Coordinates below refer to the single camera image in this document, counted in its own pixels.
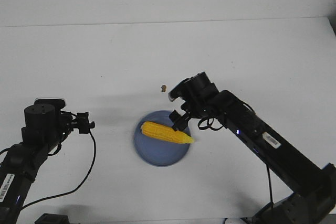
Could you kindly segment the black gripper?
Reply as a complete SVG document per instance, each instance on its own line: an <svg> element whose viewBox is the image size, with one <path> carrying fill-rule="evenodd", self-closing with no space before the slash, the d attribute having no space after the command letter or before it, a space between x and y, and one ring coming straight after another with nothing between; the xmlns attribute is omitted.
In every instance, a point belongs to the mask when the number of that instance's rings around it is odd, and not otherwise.
<svg viewBox="0 0 336 224"><path fill-rule="evenodd" d="M192 79L185 79L182 82L181 98L185 104L181 109L188 112L193 118L204 119L207 117L207 112L204 108L204 101L201 91L204 85ZM183 118L176 110L173 110L169 115L173 122L172 129L175 131L184 131L188 127L189 118Z"/></svg>
<svg viewBox="0 0 336 224"><path fill-rule="evenodd" d="M60 111L58 116L59 130L62 136L68 136L74 129L79 133L90 133L95 128L95 122L89 122L89 112L72 112Z"/></svg>

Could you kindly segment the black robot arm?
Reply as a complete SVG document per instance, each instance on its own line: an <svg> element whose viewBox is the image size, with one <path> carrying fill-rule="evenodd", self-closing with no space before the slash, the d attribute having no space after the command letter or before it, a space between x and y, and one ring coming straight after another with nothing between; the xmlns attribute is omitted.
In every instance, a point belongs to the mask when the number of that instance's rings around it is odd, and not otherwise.
<svg viewBox="0 0 336 224"><path fill-rule="evenodd" d="M95 123L88 112L63 111L66 102L57 98L38 98L24 109L22 141L3 150L1 162L1 223L16 223L41 165L57 154L62 142L78 129L89 134Z"/></svg>
<svg viewBox="0 0 336 224"><path fill-rule="evenodd" d="M218 91L206 73L184 79L169 92L169 99L184 100L184 115L173 111L173 129L182 131L190 119L216 119L234 133L291 190L287 198L261 208L245 223L320 223L335 208L335 166L320 169L253 109L228 90Z"/></svg>

